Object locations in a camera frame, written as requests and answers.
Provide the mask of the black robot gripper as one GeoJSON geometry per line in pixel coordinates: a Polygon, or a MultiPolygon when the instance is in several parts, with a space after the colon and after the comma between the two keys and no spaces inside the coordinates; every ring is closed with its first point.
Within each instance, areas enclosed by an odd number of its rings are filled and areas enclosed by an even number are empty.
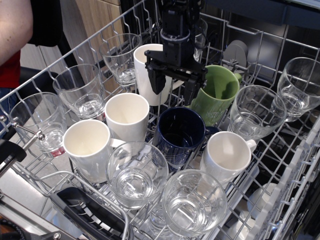
{"type": "Polygon", "coordinates": [[[184,81],[184,105],[189,106],[206,84],[207,69],[194,59],[195,31],[160,31],[163,51],[144,52],[152,91],[158,95],[166,76],[184,81]]]}

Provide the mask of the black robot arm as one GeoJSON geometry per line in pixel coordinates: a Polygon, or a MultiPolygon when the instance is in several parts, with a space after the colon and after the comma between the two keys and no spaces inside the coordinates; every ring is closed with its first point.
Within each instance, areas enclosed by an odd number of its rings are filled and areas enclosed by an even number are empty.
{"type": "Polygon", "coordinates": [[[153,92],[159,94],[163,90],[167,76],[184,81],[184,103],[187,106],[204,87],[208,72],[194,58],[201,6],[199,0],[162,0],[159,7],[163,50],[144,53],[153,92]]]}

